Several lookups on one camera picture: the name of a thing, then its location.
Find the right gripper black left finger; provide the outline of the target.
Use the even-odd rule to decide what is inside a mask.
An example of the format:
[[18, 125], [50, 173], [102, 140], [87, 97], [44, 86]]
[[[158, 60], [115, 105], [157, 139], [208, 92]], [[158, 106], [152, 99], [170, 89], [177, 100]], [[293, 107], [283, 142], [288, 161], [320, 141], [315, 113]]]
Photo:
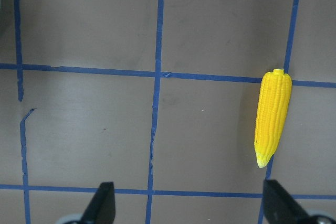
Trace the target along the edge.
[[114, 183], [101, 183], [85, 209], [81, 223], [113, 223], [115, 216]]

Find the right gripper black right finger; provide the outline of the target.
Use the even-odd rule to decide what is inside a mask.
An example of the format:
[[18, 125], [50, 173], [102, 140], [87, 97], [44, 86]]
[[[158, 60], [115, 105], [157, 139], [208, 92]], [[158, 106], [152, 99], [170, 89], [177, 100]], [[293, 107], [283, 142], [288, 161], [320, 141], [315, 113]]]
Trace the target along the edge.
[[262, 189], [264, 216], [269, 223], [303, 223], [308, 213], [277, 180], [264, 180]]

